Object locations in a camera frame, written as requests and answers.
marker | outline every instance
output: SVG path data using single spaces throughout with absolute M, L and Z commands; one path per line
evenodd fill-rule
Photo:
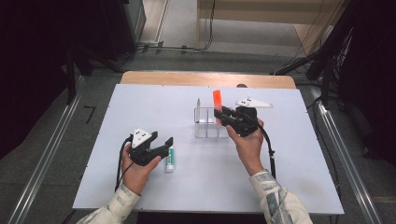
M 222 105 L 221 105 L 221 92 L 220 92 L 220 90 L 213 91 L 213 102 L 215 104 L 215 109 L 221 111 L 222 110 Z M 216 123 L 218 125 L 218 128 L 221 127 L 221 120 L 216 119 Z
M 172 173 L 175 170 L 175 150 L 173 146 L 169 147 L 169 156 L 166 157 L 166 167 L 165 171 L 167 173 Z

table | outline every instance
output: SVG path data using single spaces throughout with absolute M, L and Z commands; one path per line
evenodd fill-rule
M 240 83 L 249 87 L 262 86 L 277 89 L 226 87 L 234 87 Z M 202 87 L 183 87 L 181 85 L 200 85 Z M 132 132 L 132 125 L 145 125 L 149 130 L 159 131 L 159 138 L 155 141 L 157 144 L 155 146 L 163 144 L 163 140 L 166 140 L 169 134 L 175 135 L 177 161 L 176 169 L 172 174 L 165 175 L 161 168 L 153 171 L 150 181 L 142 193 L 144 197 L 136 205 L 136 210 L 259 214 L 261 210 L 253 189 L 248 183 L 245 168 L 237 158 L 236 151 L 230 150 L 234 147 L 232 140 L 229 138 L 197 140 L 193 136 L 193 131 L 191 132 L 196 96 L 201 97 L 203 105 L 207 104 L 211 98 L 211 90 L 214 89 L 210 85 L 222 90 L 226 96 L 223 97 L 224 105 L 232 106 L 233 98 L 245 93 L 252 94 L 250 96 L 262 95 L 262 97 L 272 99 L 273 102 L 270 103 L 275 104 L 274 109 L 258 110 L 258 114 L 259 117 L 268 118 L 265 121 L 265 127 L 272 139 L 274 150 L 279 148 L 276 153 L 278 181 L 281 184 L 285 183 L 300 196 L 306 203 L 308 212 L 343 214 L 304 102 L 299 91 L 295 90 L 292 78 L 221 73 L 125 73 L 121 84 L 116 87 L 113 93 L 73 207 L 76 209 L 94 208 L 106 203 L 112 195 L 114 188 L 112 186 L 115 184 L 120 147 L 118 145 L 126 137 L 122 135 L 127 134 L 128 131 Z M 175 101 L 166 100 L 168 96 Z M 190 102 L 189 97 L 192 97 L 194 102 Z M 155 104 L 144 105 L 147 99 Z M 134 101 L 134 106 L 128 103 L 131 101 Z M 174 113 L 175 118 L 165 116 L 163 119 L 163 114 L 169 113 L 166 110 Z M 289 132 L 298 133 L 298 136 L 285 136 Z M 305 165 L 299 165 L 302 164 L 296 159 L 299 154 L 309 157 L 304 159 Z M 266 150 L 262 150 L 262 158 L 268 158 Z M 269 167 L 269 160 L 262 160 L 262 162 L 264 166 Z M 293 176 L 292 172 L 298 170 L 299 166 L 304 171 Z M 234 189 L 221 190 L 221 183 L 211 182 L 212 179 L 219 176 L 223 176 L 224 182 L 234 186 Z M 183 178 L 189 181 L 183 183 L 182 186 L 180 180 Z M 95 192 L 92 192 L 91 185 L 95 185 Z M 234 197 L 237 197 L 239 203 L 233 203 Z
M 197 0 L 197 48 L 200 47 L 200 19 L 210 19 L 213 1 Z M 316 49 L 328 27 L 338 21 L 345 2 L 347 0 L 216 0 L 214 20 L 294 24 L 308 55 Z

white table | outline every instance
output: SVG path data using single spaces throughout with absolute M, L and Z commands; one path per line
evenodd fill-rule
M 201 106 L 212 106 L 216 89 L 227 106 L 248 96 L 273 104 L 274 108 L 259 109 L 258 116 L 276 151 L 277 180 L 299 196 L 310 214 L 344 213 L 298 90 L 129 84 L 114 90 L 73 208 L 97 208 L 108 202 L 120 145 L 138 127 L 159 132 L 152 147 L 174 137 L 176 168 L 166 174 L 161 161 L 135 210 L 261 213 L 232 140 L 194 136 L 196 101 L 200 98 Z M 262 162 L 269 167 L 266 144 Z

floor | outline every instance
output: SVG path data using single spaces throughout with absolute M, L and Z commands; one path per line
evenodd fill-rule
M 161 13 L 150 27 L 142 34 L 142 42 L 156 43 L 163 41 L 167 47 L 179 48 L 182 45 L 195 46 L 195 24 L 193 0 L 145 0 L 147 8 Z M 127 58 L 120 65 L 128 70 L 178 70 L 178 71 L 220 71 L 250 74 L 268 74 L 286 63 L 292 62 L 300 42 L 292 27 L 287 24 L 229 24 L 215 22 L 214 41 L 205 53 L 185 53 L 164 50 L 136 54 Z M 229 28 L 235 25 L 233 33 Z M 249 32 L 253 39 L 247 38 Z M 201 44 L 204 44 L 205 30 L 201 32 Z M 305 67 L 290 73 L 301 91 L 306 105 L 314 101 L 312 84 L 304 78 Z M 108 69 L 96 67 L 91 77 L 81 81 L 81 96 L 69 124 L 65 127 L 62 141 L 54 153 L 47 174 L 42 179 L 41 187 L 33 195 L 35 198 L 24 219 L 24 223 L 61 223 L 72 211 L 71 206 L 76 196 L 92 146 L 99 132 L 107 104 L 114 90 L 120 83 L 121 74 Z M 6 157 L 0 160 L 0 223 L 7 223 L 25 184 L 35 170 L 37 163 L 48 147 L 51 136 L 67 107 L 64 105 L 67 92 L 64 91 L 51 105 L 43 117 L 27 136 L 25 141 Z M 339 125 L 338 131 L 343 136 L 348 151 L 361 174 L 375 207 L 383 223 L 394 223 L 396 219 L 396 168 L 385 161 L 364 159 L 361 155 L 364 144 L 354 128 L 351 119 L 340 110 L 337 101 L 330 102 L 334 121 Z M 95 111 L 89 119 L 92 108 Z M 308 110 L 313 119 L 312 110 Z M 332 145 L 332 139 L 321 119 L 318 126 L 324 135 L 319 138 L 323 155 L 329 170 L 341 186 L 341 201 L 345 214 L 338 223 L 366 223 L 360 204 L 351 187 L 349 178 Z M 75 223 L 91 211 L 77 211 L 69 223 Z M 125 223 L 136 223 L 138 213 L 132 212 Z M 328 223 L 329 217 L 312 216 L 314 223 Z

person's right hand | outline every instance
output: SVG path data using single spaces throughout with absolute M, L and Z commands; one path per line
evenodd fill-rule
M 259 124 L 262 126 L 264 123 L 258 119 Z M 262 150 L 262 131 L 257 129 L 254 133 L 246 137 L 239 136 L 233 127 L 227 125 L 228 135 L 233 139 L 236 144 L 236 151 L 238 152 L 239 159 L 245 165 L 249 175 L 255 175 L 263 170 L 262 161 L 260 160 L 260 151 Z

